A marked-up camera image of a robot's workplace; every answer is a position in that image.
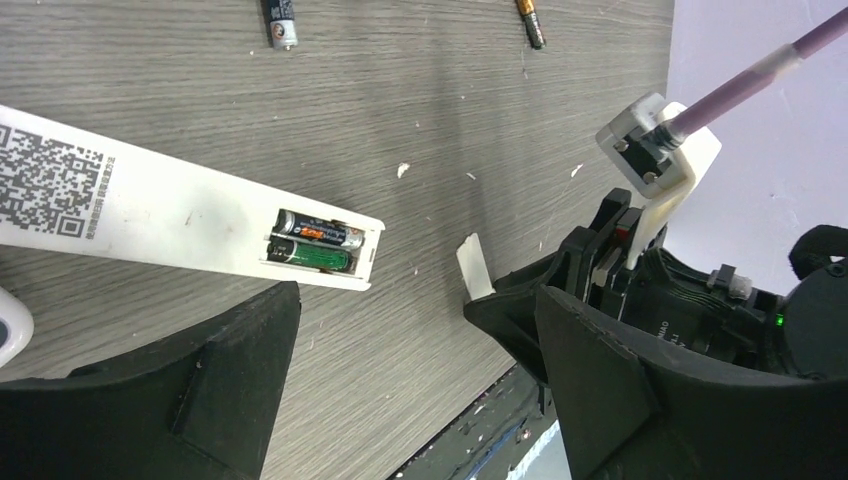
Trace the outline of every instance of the wooden table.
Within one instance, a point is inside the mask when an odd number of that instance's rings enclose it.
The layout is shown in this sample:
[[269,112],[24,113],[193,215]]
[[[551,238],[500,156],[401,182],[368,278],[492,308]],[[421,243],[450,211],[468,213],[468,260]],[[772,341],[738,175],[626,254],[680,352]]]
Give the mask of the wooden table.
[[[543,52],[510,1],[295,10],[301,45],[282,52],[258,2],[0,0],[0,103],[385,221],[370,291],[303,288],[265,469],[375,480],[512,363],[462,318],[464,236],[498,277],[624,184],[593,135],[664,90],[672,0],[543,2]],[[36,319],[8,380],[64,375],[269,283],[5,247],[0,285]]]

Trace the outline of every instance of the purple cable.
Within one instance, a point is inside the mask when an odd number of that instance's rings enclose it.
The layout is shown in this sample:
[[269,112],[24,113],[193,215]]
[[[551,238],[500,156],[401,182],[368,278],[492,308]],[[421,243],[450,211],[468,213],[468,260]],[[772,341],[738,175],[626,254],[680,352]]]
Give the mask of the purple cable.
[[795,43],[778,48],[678,116],[665,122],[663,126],[676,142],[682,142],[689,135],[771,85],[780,74],[798,66],[802,60],[809,58],[846,32],[848,8],[842,9]]

